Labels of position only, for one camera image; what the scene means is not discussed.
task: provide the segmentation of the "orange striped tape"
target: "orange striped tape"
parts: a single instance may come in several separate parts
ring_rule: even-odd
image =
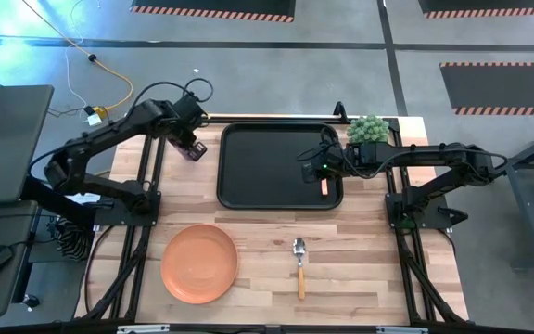
[[[475,62],[475,61],[455,61],[440,63],[440,67],[450,66],[534,66],[534,61],[490,61],[490,62]]]
[[[534,107],[460,107],[452,109],[457,115],[533,116]]]
[[[290,17],[288,15],[240,13],[222,10],[172,8],[160,6],[132,6],[131,11],[133,13],[182,15],[201,18],[250,19],[285,23],[290,23],[294,21],[294,17]]]
[[[424,14],[427,19],[482,18],[500,16],[534,15],[534,8],[446,10]]]

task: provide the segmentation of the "white cable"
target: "white cable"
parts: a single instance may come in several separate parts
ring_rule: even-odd
[[[100,0],[96,0],[97,3],[98,3],[98,9],[100,9]],[[78,2],[75,3],[75,5],[73,5],[73,7],[71,8],[71,12],[70,12],[70,21],[71,21],[71,26],[73,27],[73,30],[76,31],[78,33],[78,35],[80,36],[80,42],[76,43],[76,45],[80,45],[81,43],[83,43],[83,36],[82,36],[82,33],[80,32],[80,30],[78,29],[78,27],[75,25],[75,21],[73,19],[73,11],[75,11],[75,8],[77,7],[77,5],[79,5],[81,2],[83,2],[83,0],[79,0]],[[68,46],[66,49],[65,49],[65,63],[67,64],[67,86],[68,88],[70,89],[71,93],[76,96],[77,98],[79,98],[82,102],[83,102],[83,106],[82,108],[80,109],[80,120],[83,121],[83,122],[88,122],[87,120],[84,120],[82,118],[82,113],[84,112],[83,109],[88,105],[88,103],[83,99],[83,97],[81,97],[79,94],[77,94],[73,88],[71,87],[71,78],[70,78],[70,58],[68,56],[68,51],[70,50],[70,48],[74,47],[74,45],[70,45]]]

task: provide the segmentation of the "wooden spoon handle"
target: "wooden spoon handle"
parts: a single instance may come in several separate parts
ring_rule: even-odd
[[[304,268],[298,267],[298,298],[302,301],[306,297],[304,289]]]

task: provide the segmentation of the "metal spoon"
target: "metal spoon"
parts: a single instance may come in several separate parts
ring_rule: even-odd
[[[306,253],[306,246],[302,238],[296,238],[294,240],[294,247],[292,248],[294,255],[298,257],[298,298],[303,300],[306,296],[304,289],[304,270],[302,268],[302,255]]]

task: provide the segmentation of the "small orange object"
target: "small orange object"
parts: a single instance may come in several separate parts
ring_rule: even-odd
[[[321,194],[323,196],[329,195],[329,186],[326,183],[326,179],[325,180],[321,180]]]
[[[222,296],[238,273],[235,243],[215,225],[192,225],[172,238],[160,268],[166,289],[192,304]]]

